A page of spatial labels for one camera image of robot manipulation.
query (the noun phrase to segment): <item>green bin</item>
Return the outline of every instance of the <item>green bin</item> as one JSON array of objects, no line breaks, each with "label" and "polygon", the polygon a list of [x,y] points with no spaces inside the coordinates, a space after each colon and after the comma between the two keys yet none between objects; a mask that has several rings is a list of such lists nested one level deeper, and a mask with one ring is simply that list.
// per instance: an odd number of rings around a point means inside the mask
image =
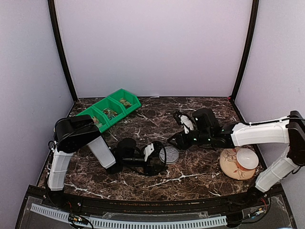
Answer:
[{"label": "green bin", "polygon": [[97,118],[99,122],[102,124],[102,126],[99,128],[99,131],[101,133],[107,130],[111,126],[107,116],[103,112],[94,109],[92,106],[84,110],[83,112],[80,112],[77,116],[79,115],[90,115],[92,119],[94,117]]},{"label": "green bin", "polygon": [[103,112],[104,109],[107,109],[107,108],[115,111],[117,113],[117,116],[112,119],[109,119],[107,117],[107,115],[105,115],[105,117],[107,118],[110,125],[114,125],[115,123],[117,123],[118,121],[120,121],[122,118],[124,118],[127,115],[123,104],[121,104],[115,100],[112,100],[108,97],[106,97],[106,98],[100,100],[99,102],[97,102],[96,104],[94,104],[93,108],[103,114],[104,114],[104,112]]},{"label": "green bin", "polygon": [[131,112],[133,112],[134,110],[138,109],[139,107],[141,107],[141,103],[139,101],[139,99],[133,95],[132,93],[124,90],[124,89],[120,89],[114,93],[112,93],[111,95],[109,95],[108,97],[110,97],[111,99],[119,102],[121,99],[125,99],[127,102],[129,102],[131,104],[130,107],[125,107],[124,105],[124,108],[126,109],[126,114],[130,114]]}]

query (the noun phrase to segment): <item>marble table surface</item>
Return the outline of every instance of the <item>marble table surface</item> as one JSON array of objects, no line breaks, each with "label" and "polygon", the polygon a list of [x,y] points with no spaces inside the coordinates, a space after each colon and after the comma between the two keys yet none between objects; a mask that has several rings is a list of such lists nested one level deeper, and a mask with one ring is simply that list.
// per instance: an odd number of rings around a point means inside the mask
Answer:
[{"label": "marble table surface", "polygon": [[[152,141],[164,143],[180,132],[173,113],[177,110],[191,115],[197,109],[212,108],[221,125],[234,123],[238,117],[226,98],[161,97],[139,98],[142,107],[122,119],[102,135],[110,147],[126,137],[134,138],[138,147]],[[80,99],[71,116],[101,100]],[[115,200],[172,201],[227,196],[245,192],[252,179],[234,180],[226,176],[219,166],[221,149],[209,150],[192,146],[179,152],[179,160],[167,171],[154,177],[140,176],[125,168],[108,175],[91,151],[84,147],[73,155],[65,178],[66,193]],[[47,168],[44,168],[39,187],[43,187]],[[262,171],[259,166],[255,176]]]}]

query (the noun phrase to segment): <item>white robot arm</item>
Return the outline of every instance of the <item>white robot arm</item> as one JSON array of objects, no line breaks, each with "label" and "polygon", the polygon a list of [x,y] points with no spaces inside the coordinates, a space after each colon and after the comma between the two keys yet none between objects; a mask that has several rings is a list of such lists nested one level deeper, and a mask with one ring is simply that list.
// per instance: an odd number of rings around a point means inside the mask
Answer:
[{"label": "white robot arm", "polygon": [[305,123],[297,111],[275,120],[222,127],[211,109],[197,110],[193,113],[193,118],[197,130],[176,133],[168,139],[170,144],[178,149],[205,144],[219,148],[263,143],[287,144],[282,155],[257,177],[255,189],[258,196],[267,192],[295,169],[305,165]]},{"label": "white robot arm", "polygon": [[89,115],[60,119],[55,124],[55,141],[49,148],[53,151],[48,187],[51,191],[61,191],[74,152],[87,145],[104,168],[115,164],[115,158],[94,125]]}]

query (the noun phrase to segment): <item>white cable tray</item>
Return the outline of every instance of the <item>white cable tray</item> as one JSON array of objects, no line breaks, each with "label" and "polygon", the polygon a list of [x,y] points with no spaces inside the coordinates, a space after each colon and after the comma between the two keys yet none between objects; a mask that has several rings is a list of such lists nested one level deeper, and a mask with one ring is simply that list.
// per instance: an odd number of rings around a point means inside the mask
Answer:
[{"label": "white cable tray", "polygon": [[[61,210],[32,204],[31,211],[51,219],[69,223],[69,213]],[[86,218],[93,224],[95,229],[203,229],[227,225],[226,216],[176,222],[129,222],[95,217]]]}]

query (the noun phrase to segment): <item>white wall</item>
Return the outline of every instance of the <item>white wall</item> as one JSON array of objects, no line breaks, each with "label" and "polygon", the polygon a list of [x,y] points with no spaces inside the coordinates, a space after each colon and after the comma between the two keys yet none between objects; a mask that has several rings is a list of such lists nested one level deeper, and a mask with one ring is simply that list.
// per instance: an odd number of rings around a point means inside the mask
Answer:
[{"label": "white wall", "polygon": [[55,122],[72,106],[46,0],[0,1],[0,228],[15,228]]},{"label": "white wall", "polygon": [[[246,121],[298,110],[305,117],[305,1],[260,1],[253,44],[236,103]],[[270,165],[283,145],[261,145]],[[283,182],[298,228],[305,228],[305,169]]]},{"label": "white wall", "polygon": [[57,0],[79,97],[229,96],[251,0]]}]

